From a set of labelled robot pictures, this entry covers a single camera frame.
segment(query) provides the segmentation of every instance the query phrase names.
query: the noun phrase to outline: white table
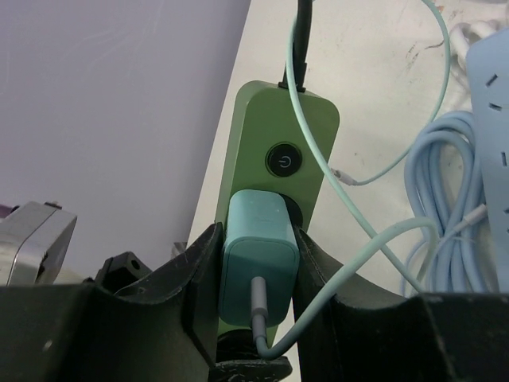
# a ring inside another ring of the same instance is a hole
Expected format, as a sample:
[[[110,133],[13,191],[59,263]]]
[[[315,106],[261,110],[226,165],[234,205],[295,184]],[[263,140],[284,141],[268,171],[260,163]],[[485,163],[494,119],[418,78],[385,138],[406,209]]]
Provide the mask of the white table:
[[[190,242],[214,220],[235,94],[250,80],[281,79],[296,4],[296,0],[251,3]],[[437,5],[443,6],[442,14],[449,28],[460,21],[503,19],[505,14],[502,4],[437,0]],[[340,111],[341,124],[331,166],[364,179],[407,148],[428,119],[441,86],[444,49],[429,48],[441,41],[433,15],[418,0],[315,1],[305,86],[330,99]],[[454,80],[449,82],[441,113],[469,109],[464,90]],[[460,159],[452,156],[446,165],[457,183]],[[398,166],[372,185],[348,190],[379,231],[412,217],[402,171],[403,166]],[[368,240],[326,183],[309,234],[341,263],[349,261]],[[404,259],[419,235],[408,233],[390,246]],[[359,273],[398,292],[399,274],[382,254],[370,260]],[[289,315],[280,332],[292,321]],[[289,358],[295,369],[289,380],[300,380],[296,349],[290,350]]]

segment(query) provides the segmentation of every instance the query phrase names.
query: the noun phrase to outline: green power strip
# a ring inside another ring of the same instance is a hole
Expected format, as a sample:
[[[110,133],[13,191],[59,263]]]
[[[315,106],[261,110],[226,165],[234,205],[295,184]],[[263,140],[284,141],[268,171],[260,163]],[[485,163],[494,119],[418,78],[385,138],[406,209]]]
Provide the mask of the green power strip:
[[[310,92],[299,95],[309,127],[325,159],[330,157],[340,116],[334,104]],[[242,189],[279,193],[298,206],[307,231],[324,175],[297,123],[287,90],[262,81],[245,84],[235,99],[216,222],[226,224],[231,196]],[[220,322],[219,335],[239,329]],[[270,342],[275,330],[269,331]]]

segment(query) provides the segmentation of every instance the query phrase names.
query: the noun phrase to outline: black cable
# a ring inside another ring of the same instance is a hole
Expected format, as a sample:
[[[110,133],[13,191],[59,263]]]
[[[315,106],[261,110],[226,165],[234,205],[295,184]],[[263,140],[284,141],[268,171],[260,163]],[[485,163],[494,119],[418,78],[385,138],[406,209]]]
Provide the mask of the black cable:
[[[313,0],[298,0],[297,21],[295,24],[295,38],[293,39],[293,70],[295,72],[295,84],[299,92],[304,92],[304,78],[307,69],[305,57],[308,53],[309,35],[311,33],[311,20],[313,18]],[[288,88],[286,71],[280,88]]]

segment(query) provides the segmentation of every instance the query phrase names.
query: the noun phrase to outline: blue power strip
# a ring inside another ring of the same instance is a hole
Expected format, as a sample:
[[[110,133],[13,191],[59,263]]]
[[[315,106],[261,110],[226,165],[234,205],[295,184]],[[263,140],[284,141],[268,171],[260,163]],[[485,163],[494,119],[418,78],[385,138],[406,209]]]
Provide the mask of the blue power strip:
[[[509,291],[509,29],[476,42],[467,55],[488,219],[501,292]]]

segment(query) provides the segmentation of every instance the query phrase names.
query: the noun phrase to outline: black power button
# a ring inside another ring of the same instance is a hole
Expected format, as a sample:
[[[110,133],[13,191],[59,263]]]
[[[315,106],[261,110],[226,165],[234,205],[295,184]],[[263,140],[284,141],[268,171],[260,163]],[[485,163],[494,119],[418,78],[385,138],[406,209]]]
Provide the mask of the black power button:
[[[289,177],[295,174],[302,164],[299,149],[289,143],[280,143],[270,149],[267,155],[267,167],[278,177]]]

